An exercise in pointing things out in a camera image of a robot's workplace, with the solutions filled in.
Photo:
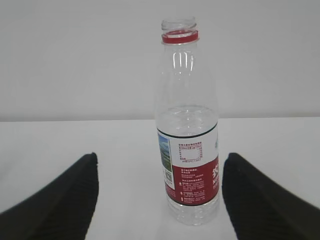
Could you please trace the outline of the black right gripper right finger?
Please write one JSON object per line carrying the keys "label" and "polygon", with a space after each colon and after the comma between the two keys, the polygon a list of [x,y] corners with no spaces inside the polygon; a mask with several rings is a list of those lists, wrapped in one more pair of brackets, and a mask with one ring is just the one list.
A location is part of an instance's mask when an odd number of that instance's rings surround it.
{"label": "black right gripper right finger", "polygon": [[224,162],[222,196],[239,240],[318,240],[320,210],[238,153]]}

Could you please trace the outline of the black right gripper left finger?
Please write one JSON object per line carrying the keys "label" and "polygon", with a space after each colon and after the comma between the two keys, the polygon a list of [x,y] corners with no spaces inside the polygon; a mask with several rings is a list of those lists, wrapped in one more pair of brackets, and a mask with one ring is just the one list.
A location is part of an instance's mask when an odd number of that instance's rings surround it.
{"label": "black right gripper left finger", "polygon": [[99,195],[98,157],[85,154],[56,179],[0,214],[2,240],[84,240]]}

